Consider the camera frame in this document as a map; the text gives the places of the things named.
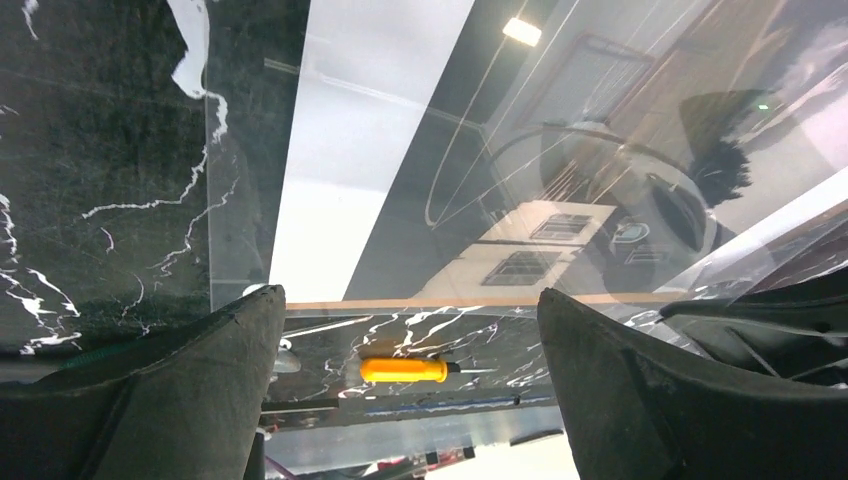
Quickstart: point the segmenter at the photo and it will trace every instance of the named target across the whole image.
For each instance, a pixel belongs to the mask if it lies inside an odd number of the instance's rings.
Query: white floor
[[[578,480],[568,438],[560,435],[516,447],[479,447],[477,457],[427,474],[427,480],[485,478]]]

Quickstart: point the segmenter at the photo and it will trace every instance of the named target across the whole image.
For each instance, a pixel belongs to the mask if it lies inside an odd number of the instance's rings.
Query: screwdriver
[[[369,358],[359,369],[366,382],[444,382],[450,373],[488,373],[494,368],[462,368],[453,362],[423,358]]]

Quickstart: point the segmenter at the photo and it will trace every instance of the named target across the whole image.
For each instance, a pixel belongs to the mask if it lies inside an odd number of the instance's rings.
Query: black marble panel
[[[481,315],[475,310],[444,307],[418,313],[289,319],[289,332],[308,327],[316,332],[288,338],[303,370],[279,375],[269,390],[270,399],[303,401],[483,389],[520,393],[528,386],[547,384],[548,370],[535,319],[521,313]],[[333,322],[344,326],[321,330]],[[497,371],[454,374],[444,383],[404,384],[366,383],[359,372],[365,358],[435,355],[466,368]]]
[[[0,4],[0,353],[137,338],[268,281],[297,69],[263,59],[299,64],[309,2],[208,3],[202,95],[172,78],[197,45],[166,0]]]
[[[21,6],[0,6],[0,349],[200,318],[205,114],[171,80],[185,45],[167,3]]]

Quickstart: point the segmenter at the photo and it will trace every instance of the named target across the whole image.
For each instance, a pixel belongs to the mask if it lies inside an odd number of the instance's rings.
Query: reflected window
[[[545,278],[557,257],[559,252],[514,252],[492,270],[483,280],[483,285],[535,285]]]
[[[592,220],[590,215],[571,215],[558,213],[552,215],[530,238],[536,240],[573,240],[580,232],[589,225]]]
[[[665,263],[671,258],[670,245],[639,245],[630,252],[625,264]]]

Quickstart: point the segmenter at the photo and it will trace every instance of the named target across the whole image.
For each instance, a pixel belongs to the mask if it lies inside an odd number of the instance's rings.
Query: wooden edge strip
[[[607,305],[619,303],[669,303],[682,298],[683,294],[672,293],[595,293],[574,295],[574,299],[586,305]],[[304,310],[372,310],[403,309],[424,307],[535,307],[538,297],[482,297],[482,298],[407,298],[377,300],[343,300],[340,302],[289,303],[289,311]]]

